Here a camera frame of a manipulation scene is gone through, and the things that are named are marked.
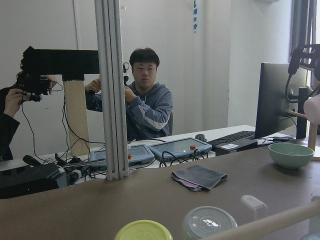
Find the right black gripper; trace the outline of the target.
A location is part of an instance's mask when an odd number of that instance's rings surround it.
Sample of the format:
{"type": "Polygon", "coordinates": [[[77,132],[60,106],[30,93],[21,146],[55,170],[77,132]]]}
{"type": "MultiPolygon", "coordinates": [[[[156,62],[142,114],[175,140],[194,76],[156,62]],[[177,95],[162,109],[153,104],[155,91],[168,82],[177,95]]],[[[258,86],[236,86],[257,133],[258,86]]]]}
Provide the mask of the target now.
{"type": "Polygon", "coordinates": [[[304,67],[313,72],[314,77],[320,80],[320,45],[305,44],[293,51],[288,66],[288,82],[292,75],[297,73],[299,67],[304,67]]]}

